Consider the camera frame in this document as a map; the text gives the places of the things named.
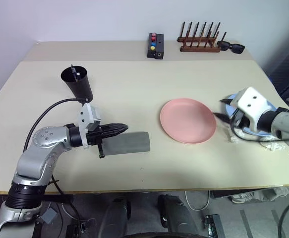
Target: beige tabletop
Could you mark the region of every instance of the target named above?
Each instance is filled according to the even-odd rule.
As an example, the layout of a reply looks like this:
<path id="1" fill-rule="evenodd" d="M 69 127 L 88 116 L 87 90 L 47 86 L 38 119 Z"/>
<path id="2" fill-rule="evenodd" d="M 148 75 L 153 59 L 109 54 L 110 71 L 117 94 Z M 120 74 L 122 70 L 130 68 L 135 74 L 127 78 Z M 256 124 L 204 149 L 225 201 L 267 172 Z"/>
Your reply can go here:
<path id="1" fill-rule="evenodd" d="M 79 57 L 73 51 L 67 55 L 62 44 L 73 48 L 81 45 L 39 43 L 0 91 L 0 193 L 10 188 L 26 135 L 37 117 L 54 102 L 73 97 L 60 79 L 62 70 L 71 63 L 87 69 L 94 94 L 91 105 L 100 109 L 102 123 L 127 124 L 128 132 L 148 131 L 151 151 L 99 159 L 96 146 L 87 150 L 74 148 L 59 157 L 54 171 L 64 191 L 215 190 L 289 185 L 288 148 L 271 152 L 256 143 L 231 143 L 220 121 L 208 141 L 182 144 L 167 136 L 159 122 L 162 106 L 171 99 L 192 98 L 213 112 L 220 112 L 220 99 L 249 86 L 276 107 L 286 107 L 261 68 L 246 56 L 248 52 L 244 56 L 209 53 L 206 59 L 190 54 L 189 60 L 184 60 L 185 53 L 176 53 L 170 43 L 165 52 L 173 51 L 174 57 L 169 60 L 146 59 L 145 54 L 142 60 L 135 59 L 139 55 L 132 59 L 132 49 L 128 52 L 131 57 L 121 56 L 118 60 L 115 52 L 112 60 L 96 60 L 96 56 Z M 88 52 L 92 52 L 93 45 L 98 49 L 98 43 L 84 44 Z M 126 44 L 120 42 L 120 48 L 127 49 Z M 49 54 L 48 48 L 54 51 Z M 57 106 L 37 129 L 77 124 L 80 107 L 77 102 Z M 49 186 L 47 191 L 55 188 Z"/>

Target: gray floor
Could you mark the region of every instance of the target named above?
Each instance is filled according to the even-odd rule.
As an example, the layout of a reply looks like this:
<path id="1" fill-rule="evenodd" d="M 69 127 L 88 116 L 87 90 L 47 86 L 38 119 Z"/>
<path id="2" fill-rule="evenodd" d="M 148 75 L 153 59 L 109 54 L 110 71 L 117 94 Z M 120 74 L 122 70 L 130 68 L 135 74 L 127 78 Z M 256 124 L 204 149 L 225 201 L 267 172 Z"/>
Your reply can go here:
<path id="1" fill-rule="evenodd" d="M 82 194 L 76 195 L 74 205 L 77 207 L 83 219 L 95 218 L 97 224 L 91 229 L 89 236 L 82 235 L 82 238 L 96 237 L 102 217 L 110 202 L 118 197 L 125 196 L 131 202 L 131 219 L 128 221 L 128 234 L 143 232 L 166 232 L 160 224 L 159 213 L 157 210 L 157 198 L 166 192 L 151 193 L 107 193 L 107 194 Z M 176 195 L 186 204 L 184 192 L 168 192 Z M 201 207 L 207 200 L 207 192 L 188 192 L 188 198 L 192 207 Z M 227 238 L 275 238 L 277 237 L 277 221 L 284 208 L 289 204 L 289 195 L 279 197 L 273 202 L 233 204 L 227 198 L 211 199 L 209 206 L 201 212 L 191 210 L 191 214 L 198 226 L 199 235 L 207 236 L 207 230 L 202 226 L 201 219 L 207 214 L 219 214 L 223 223 Z M 63 213 L 64 228 L 60 237 L 65 237 L 66 226 L 74 223 L 66 214 Z M 246 230 L 244 220 L 249 224 Z M 60 230 L 60 218 L 56 218 L 51 225 L 43 226 L 42 237 L 56 238 Z M 284 238 L 289 238 L 289 212 L 284 222 Z"/>

